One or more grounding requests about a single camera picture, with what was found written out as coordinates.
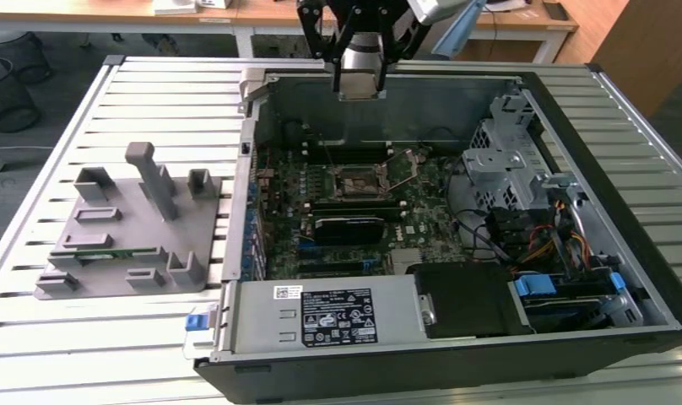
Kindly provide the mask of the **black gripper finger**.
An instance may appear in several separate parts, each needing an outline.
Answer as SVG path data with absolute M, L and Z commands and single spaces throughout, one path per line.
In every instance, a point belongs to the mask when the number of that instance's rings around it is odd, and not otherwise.
M 332 91 L 340 92 L 342 61 L 350 62 L 346 69 L 357 69 L 357 62 L 352 62 L 352 53 L 369 53 L 369 45 L 362 43 L 368 39 L 361 28 L 367 27 L 365 1 L 296 1 L 297 18 L 308 50 L 312 58 L 320 59 L 326 71 L 332 74 Z M 334 32 L 329 38 L 321 33 L 321 20 L 324 9 L 328 8 L 334 17 Z
M 411 22 L 400 37 L 396 37 L 393 25 L 407 14 L 411 16 Z M 375 85 L 376 91 L 380 92 L 384 89 L 385 75 L 391 66 L 401 59 L 412 59 L 429 27 L 419 22 L 408 3 L 381 3 L 376 9 L 376 22 L 380 65 L 375 69 Z

